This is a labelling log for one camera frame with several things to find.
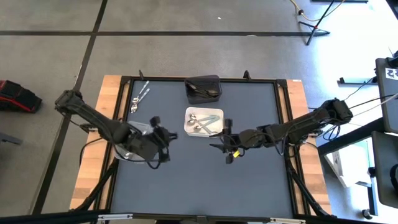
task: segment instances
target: white plastic container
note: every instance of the white plastic container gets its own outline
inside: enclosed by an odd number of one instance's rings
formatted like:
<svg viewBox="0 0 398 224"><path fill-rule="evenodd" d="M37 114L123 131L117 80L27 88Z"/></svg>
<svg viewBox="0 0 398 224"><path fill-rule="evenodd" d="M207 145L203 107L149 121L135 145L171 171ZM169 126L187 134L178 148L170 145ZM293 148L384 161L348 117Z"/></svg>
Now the white plastic container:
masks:
<svg viewBox="0 0 398 224"><path fill-rule="evenodd" d="M206 127L212 131L212 134L207 133L203 128L201 130L196 131L195 126L199 125L195 123L194 125L189 125L188 121L191 119L190 115L194 114L196 118L202 119L211 115L215 115L220 117L218 121L207 125ZM208 121L200 121L201 124L205 124ZM220 109L212 109L212 108L196 108L196 107L188 107L185 111L185 120L184 120L184 130L189 136L196 137L209 137L210 135L217 134L223 131L224 128L224 112Z"/></svg>

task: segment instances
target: gray carpet floor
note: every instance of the gray carpet floor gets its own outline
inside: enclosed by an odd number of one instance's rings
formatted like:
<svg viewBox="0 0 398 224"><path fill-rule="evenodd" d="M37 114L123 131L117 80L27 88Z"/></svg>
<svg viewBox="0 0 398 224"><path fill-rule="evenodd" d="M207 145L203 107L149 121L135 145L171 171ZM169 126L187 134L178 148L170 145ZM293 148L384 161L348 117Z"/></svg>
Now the gray carpet floor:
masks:
<svg viewBox="0 0 398 224"><path fill-rule="evenodd" d="M328 5L297 3L311 18L320 17ZM100 5L100 0L0 1L0 79L20 83L43 98L36 114L0 112L0 131L24 140L21 146L0 145L2 217L31 212L62 120L53 103L63 90L73 87L90 38L2 31L92 31ZM309 31L297 24L301 20L289 0L112 0L99 30ZM94 106L104 75L138 75L141 69L147 76L241 77L249 70L254 78L303 80L308 105L319 106L355 91L357 86L339 86L339 77L374 76L374 60L398 50L397 24L386 2L370 0L344 3L320 26L331 34L313 39L310 46L302 37L97 37L81 92ZM377 87L366 87L351 103L375 95ZM68 209L85 141L83 131L69 127L43 212ZM366 189L344 189L327 168L333 213L363 220L358 212L368 207ZM394 220L388 208L380 213L374 221Z"/></svg>

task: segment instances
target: wooden board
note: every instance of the wooden board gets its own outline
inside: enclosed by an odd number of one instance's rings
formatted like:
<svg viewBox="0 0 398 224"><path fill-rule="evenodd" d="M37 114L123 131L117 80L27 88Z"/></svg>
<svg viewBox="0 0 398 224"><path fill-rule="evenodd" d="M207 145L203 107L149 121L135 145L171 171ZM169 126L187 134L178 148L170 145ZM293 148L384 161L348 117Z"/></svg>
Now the wooden board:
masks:
<svg viewBox="0 0 398 224"><path fill-rule="evenodd" d="M119 75L106 75L104 77L101 91L99 93L95 109L109 118L112 118L115 110L120 81L121 76ZM303 114L308 113L307 101L305 99L302 82L300 80L287 80L287 84L289 89L289 98L290 104L292 106L293 117L297 118ZM279 88L279 92L282 103L282 114L284 115L284 121L286 122L287 110L284 103L284 94L282 88ZM123 116L123 109L125 107L124 104L126 103L126 98L127 85L125 86L118 118L121 118ZM99 136L97 133L90 133L87 141L92 141L98 137ZM309 139L308 141L315 143L315 141L312 139ZM86 147L79 174L76 180L75 191L73 193L70 208L75 208L79 206L98 183L105 153L105 147L105 141L98 141ZM317 200L317 202L322 206L322 208L326 212L331 213L328 192L326 190L326 184L323 178L318 151L313 146L306 144L301 147L300 157L302 161L306 186L308 187L314 198ZM107 184L103 190L100 208L104 208L106 196L108 195L108 188L109 185ZM299 213L303 214L301 193L297 186L295 186L295 192L298 203L298 211Z"/></svg>

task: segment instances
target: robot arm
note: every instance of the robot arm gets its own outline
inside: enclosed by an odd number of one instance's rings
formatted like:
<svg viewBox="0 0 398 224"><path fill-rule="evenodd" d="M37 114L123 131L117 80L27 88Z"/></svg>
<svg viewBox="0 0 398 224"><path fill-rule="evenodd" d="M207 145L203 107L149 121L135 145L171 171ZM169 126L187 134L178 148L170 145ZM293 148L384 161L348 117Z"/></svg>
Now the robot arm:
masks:
<svg viewBox="0 0 398 224"><path fill-rule="evenodd" d="M159 162L170 160L168 152L163 149L170 141L177 139L176 133L170 133L160 126L160 118L153 117L150 124L153 132L142 134L140 130L126 122L108 119L83 100L81 93L75 90L65 90L55 101L55 109L62 114L77 114L98 128L99 135L110 142L125 148L127 151L141 156L150 162L159 153Z"/></svg>
<svg viewBox="0 0 398 224"><path fill-rule="evenodd" d="M239 134L232 134L232 120L225 121L223 132L213 135L221 137L224 144L210 144L217 147L223 153L227 153L226 163L233 162L234 153L239 149L272 147L278 142L285 142L292 145L301 145L310 133L323 128L328 124L342 125L349 123L353 117L344 101L338 99L325 101L319 108L311 113L295 118L284 124L270 124L259 126L257 129L247 129Z"/></svg>

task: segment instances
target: white sticker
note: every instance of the white sticker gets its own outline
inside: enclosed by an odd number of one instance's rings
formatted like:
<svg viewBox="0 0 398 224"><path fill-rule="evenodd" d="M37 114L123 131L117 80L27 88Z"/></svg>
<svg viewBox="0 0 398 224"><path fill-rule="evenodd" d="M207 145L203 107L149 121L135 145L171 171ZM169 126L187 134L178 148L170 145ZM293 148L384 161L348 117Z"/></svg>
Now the white sticker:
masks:
<svg viewBox="0 0 398 224"><path fill-rule="evenodd" d="M386 68L386 78L398 80L398 69Z"/></svg>

